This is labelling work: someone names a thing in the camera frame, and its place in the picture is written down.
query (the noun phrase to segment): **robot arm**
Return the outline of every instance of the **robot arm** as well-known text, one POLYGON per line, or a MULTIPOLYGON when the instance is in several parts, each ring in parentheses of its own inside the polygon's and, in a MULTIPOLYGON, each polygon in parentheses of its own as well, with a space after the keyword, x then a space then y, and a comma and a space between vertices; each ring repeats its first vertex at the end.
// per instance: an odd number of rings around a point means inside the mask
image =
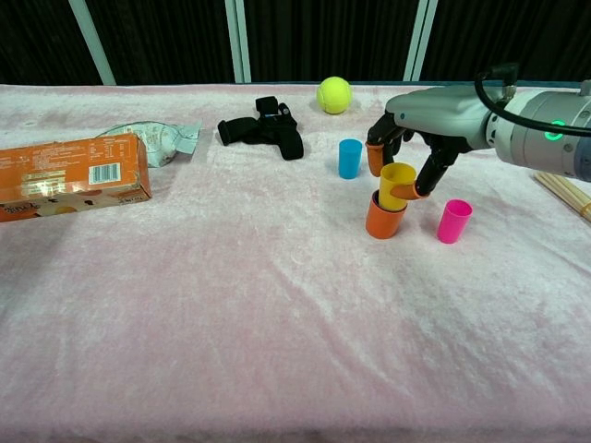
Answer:
POLYGON ((379 176, 381 167, 393 162, 402 141, 417 132, 431 154, 412 186, 393 190, 400 198, 428 196, 460 153, 482 149, 495 149, 505 162, 591 181, 591 132, 587 130, 584 137, 564 135, 558 128, 591 127, 591 82, 573 92, 527 90, 513 96, 514 87, 509 91, 508 95, 506 88, 484 89, 506 114, 542 122, 540 127, 548 122, 557 127, 557 133, 501 118, 471 86, 417 90, 390 99, 385 114, 368 131, 371 172, 379 176))

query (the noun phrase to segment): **table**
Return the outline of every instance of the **table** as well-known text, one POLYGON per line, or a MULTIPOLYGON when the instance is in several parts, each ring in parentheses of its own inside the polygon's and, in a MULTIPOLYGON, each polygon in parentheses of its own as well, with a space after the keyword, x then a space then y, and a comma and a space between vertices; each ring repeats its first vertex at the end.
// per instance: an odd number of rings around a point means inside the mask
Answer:
POLYGON ((336 173, 339 140, 417 88, 354 86, 331 116, 311 85, 0 87, 0 149, 203 123, 152 200, 0 225, 0 439, 588 441, 588 224, 480 151, 376 240, 365 154, 336 173), (303 159, 219 140, 267 95, 303 159), (456 245, 434 236, 450 198, 475 209, 456 245))

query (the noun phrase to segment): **orange cup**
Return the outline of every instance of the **orange cup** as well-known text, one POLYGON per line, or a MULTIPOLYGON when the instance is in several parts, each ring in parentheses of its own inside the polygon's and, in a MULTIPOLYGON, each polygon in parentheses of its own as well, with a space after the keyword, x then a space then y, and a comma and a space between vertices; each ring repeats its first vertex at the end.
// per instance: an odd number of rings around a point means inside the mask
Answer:
POLYGON ((403 219, 406 207, 401 210, 385 210, 378 203, 378 193, 376 191, 371 196, 369 203, 368 217, 366 218, 366 230, 369 235, 380 240, 394 237, 398 231, 398 226, 403 219))

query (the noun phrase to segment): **orange box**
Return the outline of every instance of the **orange box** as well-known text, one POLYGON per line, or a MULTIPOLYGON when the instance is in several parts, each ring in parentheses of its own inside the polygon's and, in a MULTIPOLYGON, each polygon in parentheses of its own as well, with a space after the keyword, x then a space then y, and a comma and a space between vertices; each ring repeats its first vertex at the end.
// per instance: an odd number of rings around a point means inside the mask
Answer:
POLYGON ((0 222, 150 198, 146 147, 133 134, 0 150, 0 222))

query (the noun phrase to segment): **tennis ball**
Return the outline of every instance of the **tennis ball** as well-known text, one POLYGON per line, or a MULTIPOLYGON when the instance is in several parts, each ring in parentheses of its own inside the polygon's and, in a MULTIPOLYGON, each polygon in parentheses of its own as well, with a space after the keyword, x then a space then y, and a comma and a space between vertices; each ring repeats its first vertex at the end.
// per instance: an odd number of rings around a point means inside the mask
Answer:
POLYGON ((328 77, 316 91, 316 100, 320 109, 328 114, 342 113, 351 102, 351 87, 340 77, 328 77))

